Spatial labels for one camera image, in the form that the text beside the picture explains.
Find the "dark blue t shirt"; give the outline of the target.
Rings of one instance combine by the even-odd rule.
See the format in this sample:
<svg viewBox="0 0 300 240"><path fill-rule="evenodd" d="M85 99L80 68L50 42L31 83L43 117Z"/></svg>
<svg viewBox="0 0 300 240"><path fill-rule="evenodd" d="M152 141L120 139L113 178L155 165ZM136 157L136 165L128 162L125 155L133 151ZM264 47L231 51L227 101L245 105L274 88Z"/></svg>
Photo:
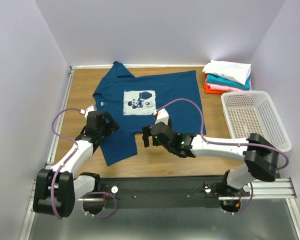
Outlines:
<svg viewBox="0 0 300 240"><path fill-rule="evenodd" d="M154 124L153 113L165 104L178 133L199 134L202 107L196 71L134 76L115 61L93 93L98 111L109 112L119 129L101 144L108 166L137 154L135 134Z"/></svg>

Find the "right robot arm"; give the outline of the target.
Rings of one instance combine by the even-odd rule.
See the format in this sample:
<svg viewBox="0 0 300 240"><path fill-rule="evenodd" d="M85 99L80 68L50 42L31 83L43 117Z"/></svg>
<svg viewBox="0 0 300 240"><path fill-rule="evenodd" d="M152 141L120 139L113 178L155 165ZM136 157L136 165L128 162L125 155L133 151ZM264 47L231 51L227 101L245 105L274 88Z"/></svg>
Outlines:
<svg viewBox="0 0 300 240"><path fill-rule="evenodd" d="M236 169L227 170L221 182L213 187L215 194L233 196L243 186L259 180L274 182L277 174L279 154L267 140L257 133L248 138L203 139L199 134L177 133L170 125L158 122L142 128L142 140L145 147L163 146L169 153L180 158L219 157L241 161Z"/></svg>

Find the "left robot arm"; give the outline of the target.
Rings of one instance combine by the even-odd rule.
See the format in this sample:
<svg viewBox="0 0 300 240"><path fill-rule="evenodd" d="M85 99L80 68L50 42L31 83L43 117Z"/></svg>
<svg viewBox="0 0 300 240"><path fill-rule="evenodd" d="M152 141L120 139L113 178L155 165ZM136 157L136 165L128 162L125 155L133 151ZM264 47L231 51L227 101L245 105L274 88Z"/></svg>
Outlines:
<svg viewBox="0 0 300 240"><path fill-rule="evenodd" d="M74 176L101 143L119 129L119 125L107 111L82 109L80 113L86 118L86 125L72 140L73 146L69 152L51 168L41 169L36 176L32 205L35 213L67 218L76 201L85 195L91 198L98 195L110 197L114 208L117 208L115 196L101 189L98 174L84 172L78 178Z"/></svg>

